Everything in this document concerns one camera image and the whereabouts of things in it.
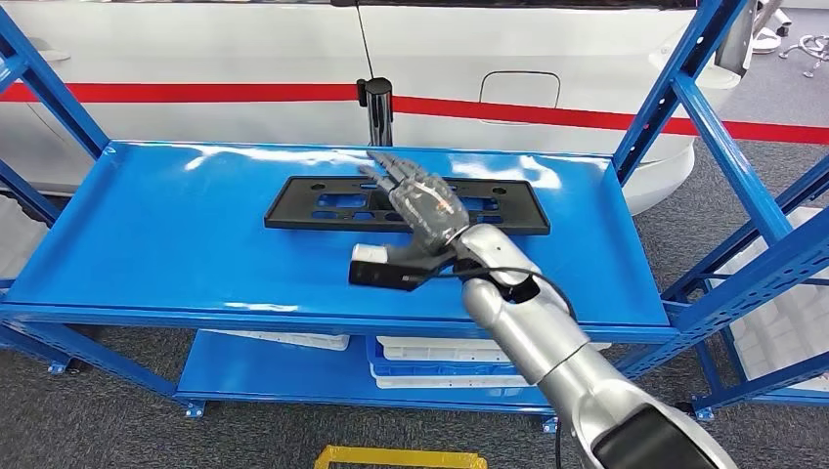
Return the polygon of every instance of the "red stripe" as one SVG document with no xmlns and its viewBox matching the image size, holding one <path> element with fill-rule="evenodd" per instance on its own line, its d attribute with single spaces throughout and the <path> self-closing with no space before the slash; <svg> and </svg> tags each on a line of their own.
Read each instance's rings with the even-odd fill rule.
<svg viewBox="0 0 829 469">
<path fill-rule="evenodd" d="M 284 103 L 354 101 L 350 83 L 68 83 L 81 103 Z M 0 102 L 35 103 L 21 83 L 0 95 Z M 632 114 L 595 110 L 497 105 L 470 101 L 394 97 L 394 110 L 407 114 L 461 117 L 594 129 L 627 130 Z M 806 125 L 726 121 L 735 139 L 829 145 L 829 128 Z M 697 135 L 687 118 L 672 118 L 664 131 Z"/>
<path fill-rule="evenodd" d="M 348 83 L 67 83 L 81 103 L 284 103 L 354 101 Z M 36 103 L 22 83 L 0 95 L 0 102 Z"/>
</svg>

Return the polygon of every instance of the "lower shelf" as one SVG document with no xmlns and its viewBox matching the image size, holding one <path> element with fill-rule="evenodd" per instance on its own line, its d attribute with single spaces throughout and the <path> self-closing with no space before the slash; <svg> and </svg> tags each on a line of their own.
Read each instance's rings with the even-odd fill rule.
<svg viewBox="0 0 829 469">
<path fill-rule="evenodd" d="M 176 397 L 553 414 L 535 387 L 379 389 L 362 336 L 336 352 L 200 330 Z"/>
<path fill-rule="evenodd" d="M 829 392 L 788 387 L 757 396 L 752 401 L 784 405 L 829 405 Z"/>
</svg>

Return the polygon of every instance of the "stacked trays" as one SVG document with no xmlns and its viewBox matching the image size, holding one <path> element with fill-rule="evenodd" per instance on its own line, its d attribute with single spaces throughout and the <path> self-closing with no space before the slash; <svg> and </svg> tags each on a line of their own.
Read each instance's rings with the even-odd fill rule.
<svg viewBox="0 0 829 469">
<path fill-rule="evenodd" d="M 379 388 L 529 386 L 493 340 L 369 336 L 366 347 Z"/>
<path fill-rule="evenodd" d="M 348 335 L 325 335 L 325 334 L 293 334 L 287 332 L 258 332 L 255 330 L 218 330 L 204 329 L 208 332 L 219 332 L 221 334 L 238 335 L 251 339 L 270 340 L 283 344 L 302 345 L 318 349 L 335 350 L 342 352 L 348 348 Z"/>
<path fill-rule="evenodd" d="M 799 207 L 787 217 L 793 227 L 820 212 Z M 767 248 L 759 238 L 725 263 L 718 274 L 734 274 Z M 829 270 L 812 278 L 829 279 Z M 716 287 L 722 280 L 711 280 Z M 800 284 L 730 326 L 734 348 L 748 379 L 756 379 L 829 350 L 829 288 Z M 794 387 L 829 392 L 824 374 Z"/>
<path fill-rule="evenodd" d="M 388 388 L 516 388 L 529 386 L 518 371 L 502 355 L 500 362 L 462 362 L 452 360 L 390 360 L 379 337 L 366 337 L 366 355 L 369 359 L 371 376 L 377 387 Z M 419 339 L 424 341 L 459 342 L 477 339 Z M 455 354 L 469 356 L 469 351 Z M 496 353 L 488 351 L 487 357 Z"/>
</svg>

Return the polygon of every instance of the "blue metal shelf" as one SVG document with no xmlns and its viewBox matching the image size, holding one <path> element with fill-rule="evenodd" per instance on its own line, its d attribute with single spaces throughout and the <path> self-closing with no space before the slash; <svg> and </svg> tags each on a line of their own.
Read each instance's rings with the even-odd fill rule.
<svg viewBox="0 0 829 469">
<path fill-rule="evenodd" d="M 336 352 L 200 330 L 176 397 L 553 414 L 537 388 L 379 389 L 364 337 Z"/>
<path fill-rule="evenodd" d="M 752 400 L 829 403 L 788 386 L 829 370 L 829 352 L 724 386 L 705 347 L 728 325 L 829 266 L 829 210 L 792 230 L 784 214 L 829 188 L 829 156 L 776 199 L 694 83 L 750 0 L 702 2 L 612 156 L 398 149 L 443 176 L 523 179 L 551 221 L 516 242 L 568 293 L 596 341 L 648 344 L 617 366 L 636 377 L 691 347 L 711 382 L 701 413 Z M 200 331 L 175 383 L 63 323 L 276 330 L 357 335 L 483 337 L 456 281 L 413 293 L 350 286 L 355 243 L 404 234 L 269 230 L 262 217 L 288 176 L 353 175 L 365 148 L 111 142 L 0 8 L 0 92 L 19 77 L 100 160 L 58 211 L 0 162 L 0 183 L 53 228 L 0 295 L 0 341 L 41 357 L 75 357 L 203 414 L 203 400 L 291 401 L 550 414 L 532 388 L 380 390 L 364 339 L 321 351 Z M 662 295 L 621 187 L 682 104 L 751 221 Z M 690 293 L 758 236 L 768 250 L 695 302 Z"/>
<path fill-rule="evenodd" d="M 530 181 L 551 233 L 514 239 L 595 340 L 676 333 L 608 158 L 394 150 L 444 176 Z M 263 330 L 484 337 L 456 281 L 414 292 L 348 283 L 355 243 L 405 244 L 408 234 L 264 227 L 288 177 L 354 175 L 368 162 L 361 148 L 112 143 L 5 304 L 29 320 L 251 328 L 256 317 Z"/>
</svg>

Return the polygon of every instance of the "robotic hand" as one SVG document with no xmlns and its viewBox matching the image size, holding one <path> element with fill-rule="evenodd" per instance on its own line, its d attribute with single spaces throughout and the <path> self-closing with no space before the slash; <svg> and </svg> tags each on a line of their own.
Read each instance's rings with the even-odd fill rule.
<svg viewBox="0 0 829 469">
<path fill-rule="evenodd" d="M 736 468 L 696 422 L 637 388 L 596 352 L 566 296 L 501 230 L 470 227 L 440 176 L 389 153 L 370 156 L 388 176 L 361 171 L 388 192 L 414 240 L 407 248 L 355 246 L 352 283 L 412 290 L 454 265 L 469 315 L 539 387 L 588 468 Z"/>
</svg>

